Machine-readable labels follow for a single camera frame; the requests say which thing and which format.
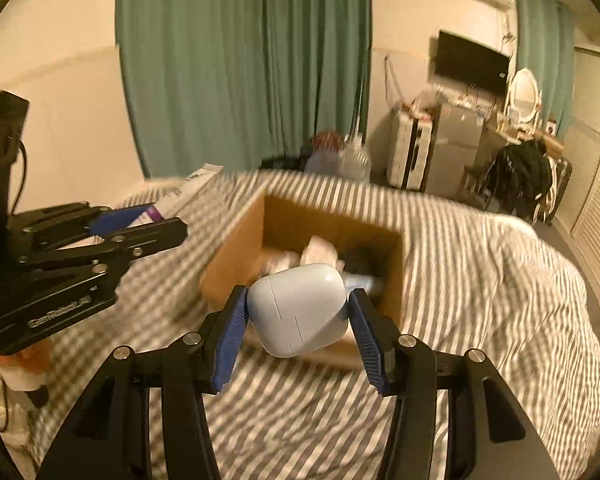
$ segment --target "toothpaste tube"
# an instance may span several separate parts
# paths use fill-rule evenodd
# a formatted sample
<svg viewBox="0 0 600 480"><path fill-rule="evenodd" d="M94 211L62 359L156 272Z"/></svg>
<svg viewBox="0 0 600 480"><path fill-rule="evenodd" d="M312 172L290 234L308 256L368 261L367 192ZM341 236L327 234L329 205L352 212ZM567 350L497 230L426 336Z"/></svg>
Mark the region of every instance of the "toothpaste tube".
<svg viewBox="0 0 600 480"><path fill-rule="evenodd" d="M220 171L222 171L222 166L205 164L199 170L191 173L180 187L168 192L158 202L149 206L129 224L129 227L151 224L177 216L180 210Z"/></svg>

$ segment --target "striped bedsheet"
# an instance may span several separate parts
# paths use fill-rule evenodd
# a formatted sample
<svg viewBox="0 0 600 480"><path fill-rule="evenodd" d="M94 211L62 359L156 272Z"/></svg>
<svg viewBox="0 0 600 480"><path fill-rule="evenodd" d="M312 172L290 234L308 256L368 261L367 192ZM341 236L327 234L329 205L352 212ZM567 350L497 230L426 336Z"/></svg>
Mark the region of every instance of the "striped bedsheet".
<svg viewBox="0 0 600 480"><path fill-rule="evenodd" d="M444 352L487 352L560 477L579 476L600 434L600 346L575 267L541 240L462 205L282 171L215 177L180 215L189 237L179 248L138 260L122 279L115 306L54 337L50 401L32 422L36 460L116 346L161 348L200 325L207 312L200 275L264 190L400 231L403 333ZM246 345L231 383L218 396L205 396L205 406L226 479L374 478L393 409L364 372L277 359ZM432 479L444 475L446 407L440 392ZM159 390L152 391L150 421L154 478L165 478Z"/></svg>

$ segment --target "small box on desk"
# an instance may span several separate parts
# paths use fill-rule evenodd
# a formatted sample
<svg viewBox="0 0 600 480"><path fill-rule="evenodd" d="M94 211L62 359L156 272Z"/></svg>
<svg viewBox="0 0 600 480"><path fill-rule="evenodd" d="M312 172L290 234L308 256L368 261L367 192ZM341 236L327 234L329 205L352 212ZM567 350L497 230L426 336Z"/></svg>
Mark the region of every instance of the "small box on desk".
<svg viewBox="0 0 600 480"><path fill-rule="evenodd" d="M364 248L376 262L382 262L384 291L374 305L380 314L401 327L402 235L273 195L259 197L226 238L200 279L203 297L214 310L221 310L235 285L253 285L271 256L285 251L301 254L314 235L333 244L338 254ZM251 325L245 339L260 345ZM348 369L362 368L358 347L349 338L299 358Z"/></svg>

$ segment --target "curtain fold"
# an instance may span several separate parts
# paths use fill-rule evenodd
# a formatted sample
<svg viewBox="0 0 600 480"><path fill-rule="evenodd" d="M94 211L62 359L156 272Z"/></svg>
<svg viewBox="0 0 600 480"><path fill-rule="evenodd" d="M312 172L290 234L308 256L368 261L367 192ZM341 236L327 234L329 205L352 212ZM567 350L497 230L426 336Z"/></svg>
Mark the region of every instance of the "curtain fold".
<svg viewBox="0 0 600 480"><path fill-rule="evenodd" d="M145 174L252 170L316 131L366 129L370 0L116 0Z"/></svg>
<svg viewBox="0 0 600 480"><path fill-rule="evenodd" d="M574 25L571 11L557 0L516 0L517 69L529 68L542 91L540 118L554 116L558 137L571 117L574 72Z"/></svg>

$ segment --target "television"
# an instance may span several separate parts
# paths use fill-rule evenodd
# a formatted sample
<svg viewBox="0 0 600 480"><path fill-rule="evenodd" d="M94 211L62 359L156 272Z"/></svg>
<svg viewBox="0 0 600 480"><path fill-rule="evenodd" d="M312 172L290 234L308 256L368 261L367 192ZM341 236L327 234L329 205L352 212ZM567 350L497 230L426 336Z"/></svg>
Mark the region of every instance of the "television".
<svg viewBox="0 0 600 480"><path fill-rule="evenodd" d="M440 31L436 75L503 96L507 93L508 73L508 56L462 36Z"/></svg>

